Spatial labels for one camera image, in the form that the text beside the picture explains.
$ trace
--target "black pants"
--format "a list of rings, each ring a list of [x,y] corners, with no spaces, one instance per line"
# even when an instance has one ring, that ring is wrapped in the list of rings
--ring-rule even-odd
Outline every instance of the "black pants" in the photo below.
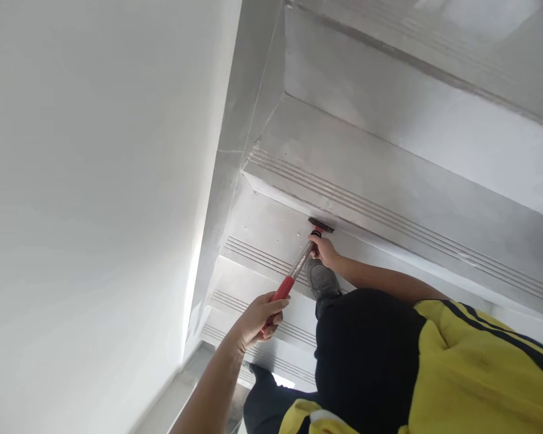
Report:
[[[317,402],[360,433],[394,433],[408,421],[425,318],[373,289],[357,289],[316,309],[316,385],[306,394],[258,380],[244,406],[249,434],[277,434],[298,398]],[[300,432],[307,432],[303,427]]]

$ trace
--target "staircase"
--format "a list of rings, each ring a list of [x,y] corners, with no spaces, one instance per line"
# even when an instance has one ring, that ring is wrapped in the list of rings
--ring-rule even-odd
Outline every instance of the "staircase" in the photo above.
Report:
[[[281,5],[270,50],[283,50],[284,88],[251,133],[219,254],[198,279],[200,339],[217,346],[257,295],[277,289],[314,216],[336,229],[339,253],[413,275],[543,342],[543,50],[527,54],[531,64],[516,51],[543,47],[543,5],[473,26],[459,9],[468,2],[443,3]],[[274,338],[246,361],[313,391],[304,272],[291,294]],[[253,377],[242,368],[239,381]]]

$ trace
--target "finger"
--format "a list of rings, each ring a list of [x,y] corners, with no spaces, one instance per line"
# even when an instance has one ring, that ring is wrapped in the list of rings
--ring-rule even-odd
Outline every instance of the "finger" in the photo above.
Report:
[[[269,303],[272,300],[275,293],[276,293],[276,291],[271,291],[271,292],[268,292],[266,294],[262,294],[259,297],[256,297],[254,302],[257,302],[258,304]]]
[[[287,299],[272,301],[264,305],[265,313],[267,316],[272,316],[274,313],[281,312],[290,303]]]
[[[276,325],[268,325],[264,331],[263,338],[270,339],[277,329],[278,327]]]
[[[277,326],[280,322],[282,322],[284,320],[284,313],[283,312],[280,312],[280,313],[277,313],[273,316],[273,319],[271,321],[271,323],[274,325],[274,326]]]

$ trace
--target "wrist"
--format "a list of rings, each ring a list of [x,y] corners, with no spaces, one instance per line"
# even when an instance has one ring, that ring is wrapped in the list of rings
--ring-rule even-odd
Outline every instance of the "wrist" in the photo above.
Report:
[[[237,330],[235,326],[229,330],[229,333],[225,336],[224,341],[226,341],[227,345],[237,349],[242,356],[245,355],[247,351],[247,342],[245,342],[243,333]]]
[[[341,256],[338,253],[336,253],[334,254],[334,256],[330,258],[330,261],[328,261],[328,263],[325,265],[332,271],[336,271],[335,269],[338,267],[338,262],[340,261],[340,259],[341,259]]]

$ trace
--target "person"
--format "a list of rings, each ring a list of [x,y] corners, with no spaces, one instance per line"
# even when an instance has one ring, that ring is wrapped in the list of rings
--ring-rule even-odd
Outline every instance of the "person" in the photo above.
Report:
[[[251,364],[248,433],[543,433],[542,344],[412,276],[309,239],[317,392],[278,386]],[[343,294],[334,273],[359,289]],[[288,300],[272,296],[258,297],[227,334],[171,434],[223,433],[247,347],[283,319]]]

